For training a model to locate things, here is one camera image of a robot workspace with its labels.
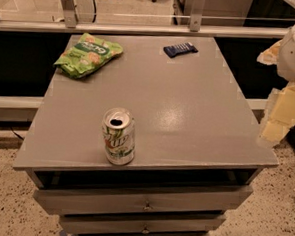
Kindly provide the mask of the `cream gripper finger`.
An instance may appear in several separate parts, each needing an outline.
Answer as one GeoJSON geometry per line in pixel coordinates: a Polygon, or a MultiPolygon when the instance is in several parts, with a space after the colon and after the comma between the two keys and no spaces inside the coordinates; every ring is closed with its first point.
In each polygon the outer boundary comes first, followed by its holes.
{"type": "Polygon", "coordinates": [[[256,143],[262,147],[275,147],[295,126],[295,83],[282,89],[273,89],[260,122],[256,143]]]}
{"type": "Polygon", "coordinates": [[[261,52],[257,57],[257,62],[265,65],[276,65],[279,57],[281,41],[277,41],[272,46],[261,52]]]}

